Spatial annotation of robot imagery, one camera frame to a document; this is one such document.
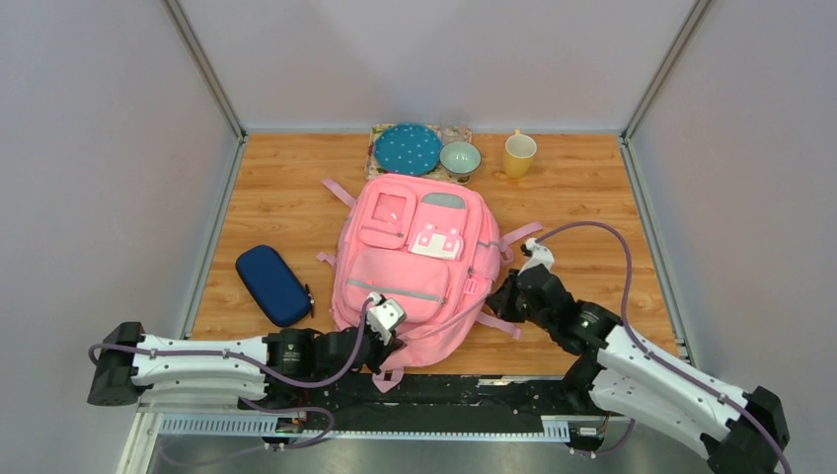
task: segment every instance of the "yellow mug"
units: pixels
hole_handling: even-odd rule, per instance
[[[505,141],[505,153],[502,155],[502,169],[509,178],[522,178],[532,166],[538,144],[529,136],[515,130]]]

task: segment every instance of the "floral placemat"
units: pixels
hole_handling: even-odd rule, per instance
[[[375,159],[373,156],[372,150],[375,148],[375,140],[381,136],[381,133],[384,132],[387,128],[395,126],[394,123],[376,123],[372,125],[372,131],[369,133],[369,147],[366,149],[366,167],[364,168],[364,173],[366,175],[366,179],[369,180],[376,176],[381,176],[387,174],[387,171],[384,170],[380,164],[378,164],[378,160]],[[439,125],[426,125],[428,128],[432,129],[439,135],[441,138],[441,134],[439,132]],[[465,131],[465,141],[471,143],[471,128],[467,128]],[[447,181],[448,183],[456,183],[458,185],[467,185],[471,182],[471,177],[466,178],[454,178],[450,176],[444,168],[442,168],[441,164],[437,164],[435,168],[430,170],[427,174],[421,175],[422,178],[430,178],[432,180],[438,181]]]

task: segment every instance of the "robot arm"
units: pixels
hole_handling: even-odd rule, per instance
[[[366,365],[380,372],[386,358],[402,346],[396,328],[405,320],[401,306],[371,293],[363,328],[322,334],[284,329],[239,341],[181,341],[145,334],[135,322],[120,324],[102,344],[88,403],[118,406],[136,403],[238,404],[239,398],[265,406],[287,406],[298,387],[274,383],[264,367],[304,384],[333,376],[360,342],[350,369]],[[108,345],[132,352],[108,350]]]
[[[573,299],[550,273],[548,248],[529,239],[523,251],[528,261],[488,305],[506,321],[534,322],[579,356],[565,378],[578,397],[679,440],[717,474],[774,472],[777,453],[733,405],[745,407],[784,450],[790,437],[776,395],[763,387],[747,393],[669,355],[611,311]]]

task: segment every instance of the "pink backpack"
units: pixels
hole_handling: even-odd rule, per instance
[[[462,186],[389,174],[366,184],[355,201],[332,180],[323,184],[351,211],[338,254],[318,258],[335,266],[332,311],[339,330],[357,326],[370,291],[394,298],[407,321],[398,338],[406,346],[390,355],[373,377],[381,391],[401,380],[406,366],[448,357],[475,321],[519,337],[516,326],[482,313],[486,297],[508,264],[508,245],[541,230],[537,222],[500,238],[483,198]]]

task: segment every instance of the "wooden table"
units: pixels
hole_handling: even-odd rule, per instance
[[[652,342],[676,354],[673,335],[648,253],[628,176],[612,135],[535,135],[538,156],[529,174],[509,180],[501,171],[507,135],[478,134],[484,164],[469,188],[480,192],[507,232],[533,220],[551,229],[576,220],[600,220],[622,232],[634,254],[630,318]],[[316,315],[300,327],[334,330],[329,315],[334,272],[315,256],[334,252],[347,208],[320,180],[335,179],[353,196],[365,183],[367,134],[252,135],[227,210],[220,241],[192,330],[193,339],[240,339],[275,332],[235,271],[248,249],[268,244],[299,279],[311,285]],[[547,245],[555,272],[576,298],[619,310],[625,256],[616,239],[597,228],[558,234]],[[520,268],[519,252],[512,268]],[[497,284],[505,278],[500,272]],[[564,374],[575,357],[531,323],[514,341],[475,325],[448,359],[414,373]]]

